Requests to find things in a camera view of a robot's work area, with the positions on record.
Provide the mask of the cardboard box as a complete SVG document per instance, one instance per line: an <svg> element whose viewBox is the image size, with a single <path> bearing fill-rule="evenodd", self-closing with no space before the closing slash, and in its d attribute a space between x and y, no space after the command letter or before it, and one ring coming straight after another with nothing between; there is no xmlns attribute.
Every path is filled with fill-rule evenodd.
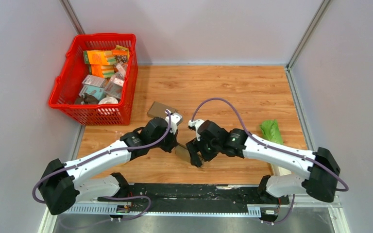
<svg viewBox="0 0 373 233"><path fill-rule="evenodd" d="M154 101L149 110L147 111L147 116L150 118L159 117L165 119L168 116L166 110L169 110L171 113L177 112L176 108Z"/></svg>
<svg viewBox="0 0 373 233"><path fill-rule="evenodd" d="M203 165L203 158L194 148L189 150L185 145L179 144L175 148L175 154L182 161L196 167L201 167Z"/></svg>

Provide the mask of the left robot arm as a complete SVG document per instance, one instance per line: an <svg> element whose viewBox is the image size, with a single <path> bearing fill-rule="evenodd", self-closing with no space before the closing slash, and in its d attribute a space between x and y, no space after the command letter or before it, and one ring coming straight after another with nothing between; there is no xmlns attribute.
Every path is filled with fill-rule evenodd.
<svg viewBox="0 0 373 233"><path fill-rule="evenodd" d="M54 216L81 201L112 197L124 201L129 195L129 188L120 173L102 179L93 177L113 166L146 155L151 149L171 152L178 145L177 127L181 122L182 117L177 113L165 118L155 117L145 127L128 132L109 146L81 159L50 161L33 188L34 200L46 204Z"/></svg>

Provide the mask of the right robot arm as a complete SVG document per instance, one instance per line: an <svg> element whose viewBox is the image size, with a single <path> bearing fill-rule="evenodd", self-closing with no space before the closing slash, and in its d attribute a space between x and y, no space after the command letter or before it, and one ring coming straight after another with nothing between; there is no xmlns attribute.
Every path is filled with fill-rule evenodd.
<svg viewBox="0 0 373 233"><path fill-rule="evenodd" d="M191 164L201 167L219 153L228 157L256 159L285 168L289 175L266 175L259 183L257 196L263 203L293 194L333 202L340 182L340 167L330 150L300 150L248 134L242 129L227 131L210 120L191 120L188 128L196 137L186 144Z"/></svg>

